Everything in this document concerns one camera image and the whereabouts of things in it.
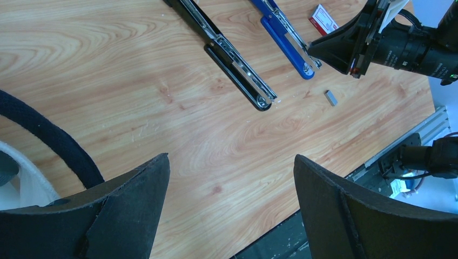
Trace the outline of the beige tote bag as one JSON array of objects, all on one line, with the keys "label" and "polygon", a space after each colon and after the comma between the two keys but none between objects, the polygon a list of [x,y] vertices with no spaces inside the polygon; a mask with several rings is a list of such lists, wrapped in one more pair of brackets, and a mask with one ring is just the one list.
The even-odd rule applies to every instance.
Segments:
[{"label": "beige tote bag", "polygon": [[[1,116],[50,148],[86,189],[105,181],[92,157],[71,135],[5,91],[1,91]],[[1,210],[43,207],[59,199],[60,195],[42,171],[18,149],[1,141]]]}]

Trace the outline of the black stapler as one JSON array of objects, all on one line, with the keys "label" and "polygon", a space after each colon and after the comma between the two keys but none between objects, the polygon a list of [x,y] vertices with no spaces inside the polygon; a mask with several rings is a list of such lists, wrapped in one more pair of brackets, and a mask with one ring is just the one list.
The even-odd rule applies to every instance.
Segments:
[{"label": "black stapler", "polygon": [[204,41],[204,50],[259,111],[271,108],[276,93],[259,77],[232,43],[194,1],[169,0],[171,7]]}]

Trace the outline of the white red staple box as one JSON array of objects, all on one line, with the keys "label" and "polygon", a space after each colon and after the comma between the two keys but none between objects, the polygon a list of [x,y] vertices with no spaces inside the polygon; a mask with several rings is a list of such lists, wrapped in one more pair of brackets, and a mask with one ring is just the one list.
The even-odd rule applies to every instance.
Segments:
[{"label": "white red staple box", "polygon": [[308,19],[322,35],[326,36],[339,28],[323,5],[318,4]]}]

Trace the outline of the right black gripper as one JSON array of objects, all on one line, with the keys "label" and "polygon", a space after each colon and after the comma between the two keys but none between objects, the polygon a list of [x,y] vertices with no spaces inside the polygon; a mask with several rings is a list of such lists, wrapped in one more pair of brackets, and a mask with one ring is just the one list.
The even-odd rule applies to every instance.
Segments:
[{"label": "right black gripper", "polygon": [[381,38],[379,29],[390,1],[367,1],[345,25],[310,43],[308,54],[342,74],[364,76]]}]

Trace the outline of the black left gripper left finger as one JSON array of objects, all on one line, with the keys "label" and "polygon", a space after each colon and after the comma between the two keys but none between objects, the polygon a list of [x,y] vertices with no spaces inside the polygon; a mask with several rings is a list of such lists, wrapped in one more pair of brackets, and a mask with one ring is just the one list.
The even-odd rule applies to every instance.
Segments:
[{"label": "black left gripper left finger", "polygon": [[1,211],[1,258],[149,258],[170,179],[166,153],[47,206]]}]

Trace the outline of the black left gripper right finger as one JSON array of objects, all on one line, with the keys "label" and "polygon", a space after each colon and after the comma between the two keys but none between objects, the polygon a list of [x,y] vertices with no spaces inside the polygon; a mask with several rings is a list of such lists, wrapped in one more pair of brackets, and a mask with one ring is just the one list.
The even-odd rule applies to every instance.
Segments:
[{"label": "black left gripper right finger", "polygon": [[300,154],[293,174],[313,258],[457,258],[457,215],[383,196]]}]

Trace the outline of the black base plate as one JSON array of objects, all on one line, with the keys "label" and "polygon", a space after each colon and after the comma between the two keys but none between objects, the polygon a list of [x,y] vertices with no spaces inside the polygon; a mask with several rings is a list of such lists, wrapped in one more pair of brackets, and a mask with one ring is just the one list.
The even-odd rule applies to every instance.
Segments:
[{"label": "black base plate", "polygon": [[282,221],[233,258],[311,258],[300,211]]}]

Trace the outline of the blue stapler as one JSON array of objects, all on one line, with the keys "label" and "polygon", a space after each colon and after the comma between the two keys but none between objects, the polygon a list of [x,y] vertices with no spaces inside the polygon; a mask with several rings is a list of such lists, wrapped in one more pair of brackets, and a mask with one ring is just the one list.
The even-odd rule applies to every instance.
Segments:
[{"label": "blue stapler", "polygon": [[312,79],[315,72],[322,67],[322,63],[309,55],[308,45],[275,1],[251,0],[251,3],[261,12],[261,24],[297,70],[298,74],[305,80]]}]

